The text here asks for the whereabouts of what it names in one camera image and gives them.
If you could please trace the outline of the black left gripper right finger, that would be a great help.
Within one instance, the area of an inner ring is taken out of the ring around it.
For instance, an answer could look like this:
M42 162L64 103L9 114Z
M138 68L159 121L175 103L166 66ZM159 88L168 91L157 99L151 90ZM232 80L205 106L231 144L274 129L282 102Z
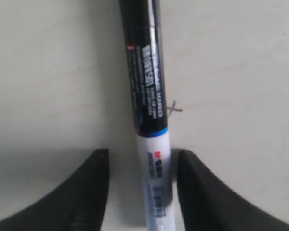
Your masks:
M178 152L177 190L187 231L289 231L223 183L190 150Z

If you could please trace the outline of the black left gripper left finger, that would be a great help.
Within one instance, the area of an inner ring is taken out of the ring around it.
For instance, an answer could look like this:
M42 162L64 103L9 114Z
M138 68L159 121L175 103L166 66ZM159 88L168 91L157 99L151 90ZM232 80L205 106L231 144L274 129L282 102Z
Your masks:
M109 194L109 150L97 149L53 191L0 221L0 231L100 231Z

